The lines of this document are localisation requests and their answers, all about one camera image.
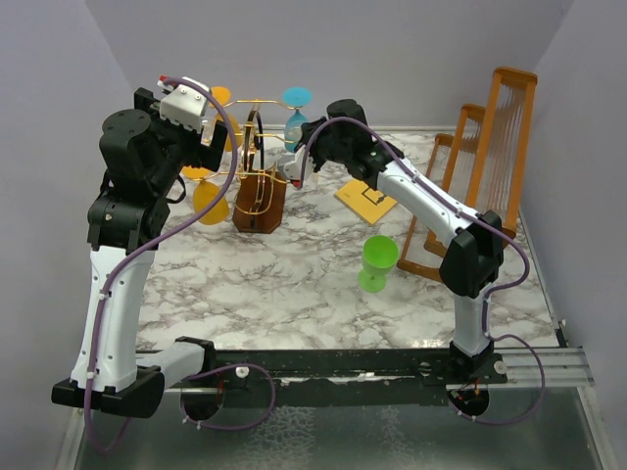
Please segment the orange plastic goblet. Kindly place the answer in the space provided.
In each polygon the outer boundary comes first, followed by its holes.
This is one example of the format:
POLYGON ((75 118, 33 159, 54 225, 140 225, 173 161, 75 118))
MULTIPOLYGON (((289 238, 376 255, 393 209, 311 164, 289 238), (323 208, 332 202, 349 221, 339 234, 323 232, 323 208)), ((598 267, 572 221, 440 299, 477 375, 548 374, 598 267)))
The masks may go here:
MULTIPOLYGON (((192 194, 192 204, 195 212, 201 212, 216 198, 219 192, 219 187, 211 180, 214 174, 206 168, 184 166, 182 175, 197 183, 192 194)), ((216 225, 225 221, 228 215, 228 203, 224 198, 221 198, 198 222, 204 225, 216 225)))
MULTIPOLYGON (((230 90, 225 86, 216 85, 211 87, 211 92, 214 98, 225 108, 231 98, 230 90)), ((225 152, 231 152, 233 149, 239 149, 243 142, 243 135, 239 122, 232 114, 228 114, 228 117, 235 133, 235 144, 232 144, 230 137, 227 137, 224 145, 225 152)))

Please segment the green plastic goblet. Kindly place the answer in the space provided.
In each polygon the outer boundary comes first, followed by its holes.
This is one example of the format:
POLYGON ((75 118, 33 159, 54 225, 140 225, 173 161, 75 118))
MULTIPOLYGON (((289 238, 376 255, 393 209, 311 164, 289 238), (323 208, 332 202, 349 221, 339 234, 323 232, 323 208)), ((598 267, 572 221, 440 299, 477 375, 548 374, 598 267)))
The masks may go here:
POLYGON ((382 291, 398 257, 399 249, 393 239, 383 235, 368 238, 362 248, 362 269, 358 275, 360 288, 368 293, 382 291))

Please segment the clear wine glass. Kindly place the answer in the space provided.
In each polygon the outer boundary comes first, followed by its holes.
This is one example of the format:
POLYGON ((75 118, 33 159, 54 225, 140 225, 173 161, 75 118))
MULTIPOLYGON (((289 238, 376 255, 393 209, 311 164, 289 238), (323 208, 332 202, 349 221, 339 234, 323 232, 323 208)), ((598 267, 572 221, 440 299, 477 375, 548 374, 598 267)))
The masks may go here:
POLYGON ((284 146, 286 149, 286 155, 295 154, 300 148, 303 148, 301 142, 302 129, 300 123, 294 123, 287 125, 284 129, 284 146))

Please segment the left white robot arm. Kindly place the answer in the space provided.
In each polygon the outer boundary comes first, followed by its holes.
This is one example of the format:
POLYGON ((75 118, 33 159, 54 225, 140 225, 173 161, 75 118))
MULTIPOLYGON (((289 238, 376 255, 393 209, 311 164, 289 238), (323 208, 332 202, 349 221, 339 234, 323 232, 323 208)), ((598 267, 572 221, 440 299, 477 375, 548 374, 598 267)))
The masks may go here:
POLYGON ((139 88, 133 106, 108 116, 99 150, 105 177, 88 214, 91 287, 83 339, 69 378, 52 389, 56 404, 148 418, 164 391, 186 378, 202 387, 216 377, 207 341, 183 338, 151 359, 136 357, 147 275, 168 238, 168 194, 185 166, 218 170, 232 126, 217 123, 210 145, 203 117, 210 89, 190 78, 162 77, 165 97, 139 88))

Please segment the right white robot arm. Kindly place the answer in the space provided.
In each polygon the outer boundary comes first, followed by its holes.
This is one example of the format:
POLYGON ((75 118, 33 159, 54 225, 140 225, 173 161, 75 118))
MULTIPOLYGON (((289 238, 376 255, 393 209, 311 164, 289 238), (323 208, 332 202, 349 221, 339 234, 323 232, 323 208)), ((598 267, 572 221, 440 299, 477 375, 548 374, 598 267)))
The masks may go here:
POLYGON ((446 249, 439 276, 455 302, 450 370, 458 381, 473 382, 494 350, 481 298, 504 261, 501 218, 493 211, 479 213, 423 176, 367 126, 355 100, 336 101, 327 111, 326 117, 301 126, 301 170, 319 171, 327 162, 343 165, 353 178, 394 199, 435 233, 446 249))

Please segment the blue plastic goblet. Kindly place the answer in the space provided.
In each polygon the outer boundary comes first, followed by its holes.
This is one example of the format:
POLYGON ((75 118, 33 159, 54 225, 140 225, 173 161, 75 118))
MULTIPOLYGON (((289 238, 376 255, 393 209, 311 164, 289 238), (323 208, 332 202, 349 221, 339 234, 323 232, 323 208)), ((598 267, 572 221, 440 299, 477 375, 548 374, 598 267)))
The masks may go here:
POLYGON ((288 108, 293 110, 293 114, 287 119, 284 129, 287 125, 294 123, 300 123, 302 125, 307 121, 307 118, 302 114, 301 109, 307 105, 311 99, 312 93, 305 87, 291 87, 282 93, 283 103, 288 108))

